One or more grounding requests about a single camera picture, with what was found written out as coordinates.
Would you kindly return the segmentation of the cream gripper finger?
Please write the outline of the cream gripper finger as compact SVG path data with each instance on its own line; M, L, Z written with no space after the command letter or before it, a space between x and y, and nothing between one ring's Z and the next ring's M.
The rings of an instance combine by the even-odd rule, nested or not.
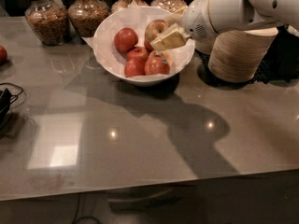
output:
M178 26L181 25L181 20L182 20L182 16L185 12L187 8L186 7L182 7L179 10L177 10L174 13L171 13L169 15L167 15L164 20L169 24L169 25L173 25L173 24L177 24Z
M177 49L185 46L190 37L191 35L183 27L174 23L152 40L150 45L159 51Z

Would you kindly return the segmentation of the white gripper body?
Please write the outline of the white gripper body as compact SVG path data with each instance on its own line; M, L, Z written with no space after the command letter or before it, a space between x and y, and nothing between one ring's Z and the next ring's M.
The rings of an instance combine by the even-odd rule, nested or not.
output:
M218 35L210 21L208 5L209 0L193 0L183 13L182 26L193 40L207 40Z

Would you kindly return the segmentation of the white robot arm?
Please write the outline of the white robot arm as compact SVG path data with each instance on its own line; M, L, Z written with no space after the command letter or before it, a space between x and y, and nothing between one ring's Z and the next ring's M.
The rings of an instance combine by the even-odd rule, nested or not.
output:
M193 0L182 15L166 18L171 26L150 44L176 49L188 39L214 38L222 33L290 25L299 29L299 0Z

